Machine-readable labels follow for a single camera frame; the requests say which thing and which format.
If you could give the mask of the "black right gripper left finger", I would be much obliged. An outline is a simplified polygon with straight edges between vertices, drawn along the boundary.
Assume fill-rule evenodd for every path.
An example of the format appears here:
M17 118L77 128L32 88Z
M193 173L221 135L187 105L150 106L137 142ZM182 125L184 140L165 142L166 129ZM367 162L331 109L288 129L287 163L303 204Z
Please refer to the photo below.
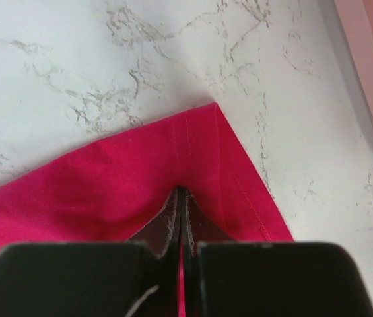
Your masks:
M177 316L180 191L125 242L0 250L0 316Z

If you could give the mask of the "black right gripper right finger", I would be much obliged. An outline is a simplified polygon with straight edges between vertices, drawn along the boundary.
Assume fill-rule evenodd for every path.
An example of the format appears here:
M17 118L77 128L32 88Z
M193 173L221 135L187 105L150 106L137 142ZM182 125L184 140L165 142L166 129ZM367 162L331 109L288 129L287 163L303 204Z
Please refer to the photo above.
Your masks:
M187 316L373 316L349 253L327 242L237 242L180 190Z

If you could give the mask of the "magenta t shirt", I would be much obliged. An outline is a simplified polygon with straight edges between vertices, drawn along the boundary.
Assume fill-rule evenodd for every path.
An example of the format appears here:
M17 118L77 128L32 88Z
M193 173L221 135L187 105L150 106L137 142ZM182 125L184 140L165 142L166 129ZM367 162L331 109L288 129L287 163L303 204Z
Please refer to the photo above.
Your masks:
M0 187L0 250L19 243L125 242L187 189L237 242L288 242L263 180L216 104L101 139ZM181 217L178 315L187 316Z

